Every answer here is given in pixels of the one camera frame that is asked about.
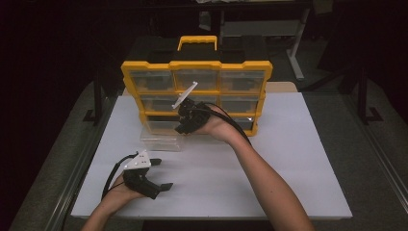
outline carrying handle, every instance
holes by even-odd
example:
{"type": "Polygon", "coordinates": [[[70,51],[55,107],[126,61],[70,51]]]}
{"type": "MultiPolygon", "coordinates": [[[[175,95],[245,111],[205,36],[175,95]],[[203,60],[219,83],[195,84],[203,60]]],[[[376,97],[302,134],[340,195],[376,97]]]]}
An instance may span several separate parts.
{"type": "Polygon", "coordinates": [[[179,46],[177,50],[180,51],[183,43],[213,43],[214,50],[217,50],[217,37],[216,36],[183,36],[180,38],[179,46]]]}

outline clear plastic drawer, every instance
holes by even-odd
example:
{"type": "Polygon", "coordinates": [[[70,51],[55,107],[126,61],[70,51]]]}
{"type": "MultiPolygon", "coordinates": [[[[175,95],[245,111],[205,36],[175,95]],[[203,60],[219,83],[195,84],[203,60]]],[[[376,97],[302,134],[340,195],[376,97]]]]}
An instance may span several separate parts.
{"type": "Polygon", "coordinates": [[[147,112],[174,112],[171,105],[178,99],[175,94],[157,95],[157,94],[142,94],[140,100],[143,103],[144,110],[147,112]]]}
{"type": "Polygon", "coordinates": [[[138,92],[174,91],[173,78],[169,70],[131,70],[129,75],[135,81],[138,92]]]}
{"type": "Polygon", "coordinates": [[[221,95],[219,106],[227,113],[255,113],[258,95],[221,95]]]}
{"type": "Polygon", "coordinates": [[[184,137],[174,129],[176,121],[146,121],[140,140],[150,151],[182,151],[184,137]]]}
{"type": "Polygon", "coordinates": [[[243,130],[252,130],[255,121],[254,117],[232,117],[232,119],[234,119],[243,130]]]}
{"type": "Polygon", "coordinates": [[[221,71],[220,90],[233,93],[259,93],[264,83],[264,75],[263,70],[221,71]]]}
{"type": "Polygon", "coordinates": [[[178,90],[186,90],[192,84],[198,85],[194,90],[216,90],[217,71],[211,69],[181,69],[174,71],[178,90]]]}
{"type": "Polygon", "coordinates": [[[189,99],[192,99],[196,104],[199,102],[204,103],[217,103],[217,96],[216,95],[189,95],[189,99]]]}

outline white plastic tool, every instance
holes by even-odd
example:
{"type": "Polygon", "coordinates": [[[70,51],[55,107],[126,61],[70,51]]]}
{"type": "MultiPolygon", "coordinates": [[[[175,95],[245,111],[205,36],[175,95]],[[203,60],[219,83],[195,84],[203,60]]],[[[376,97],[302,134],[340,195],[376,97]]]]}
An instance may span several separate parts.
{"type": "Polygon", "coordinates": [[[177,99],[176,103],[171,105],[173,109],[176,109],[183,101],[184,99],[194,90],[195,86],[197,86],[197,82],[192,82],[191,87],[189,87],[187,90],[185,90],[183,93],[180,94],[179,98],[177,99]]]}
{"type": "Polygon", "coordinates": [[[132,161],[130,161],[123,169],[138,169],[138,168],[147,168],[151,167],[149,155],[146,150],[143,150],[139,155],[137,155],[132,161]]]}

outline white table surface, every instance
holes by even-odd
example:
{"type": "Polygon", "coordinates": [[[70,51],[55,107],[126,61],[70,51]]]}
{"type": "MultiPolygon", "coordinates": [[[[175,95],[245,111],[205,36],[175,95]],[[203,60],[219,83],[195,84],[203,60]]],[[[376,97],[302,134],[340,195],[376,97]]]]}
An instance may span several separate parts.
{"type": "MultiPolygon", "coordinates": [[[[292,187],[310,218],[351,218],[301,93],[268,93],[255,149],[292,187]]],[[[100,201],[105,182],[123,157],[142,151],[141,124],[132,96],[119,96],[71,215],[86,218],[100,201]]],[[[185,139],[183,152],[150,151],[161,158],[147,172],[157,185],[174,183],[155,200],[129,203],[116,215],[140,219],[266,219],[227,144],[208,136],[185,139]]]]}

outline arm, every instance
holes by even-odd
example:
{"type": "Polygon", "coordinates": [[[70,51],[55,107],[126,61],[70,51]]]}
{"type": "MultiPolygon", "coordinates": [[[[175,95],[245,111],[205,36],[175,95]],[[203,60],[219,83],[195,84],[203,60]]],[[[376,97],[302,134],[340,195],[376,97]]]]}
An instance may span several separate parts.
{"type": "Polygon", "coordinates": [[[132,191],[123,184],[122,175],[118,176],[113,187],[105,195],[99,205],[88,218],[83,231],[101,231],[108,219],[131,200],[143,197],[142,194],[132,191]]]}
{"type": "Polygon", "coordinates": [[[211,116],[207,124],[197,132],[225,141],[234,149],[261,207],[275,230],[314,230],[289,185],[235,128],[222,119],[211,116]]]}

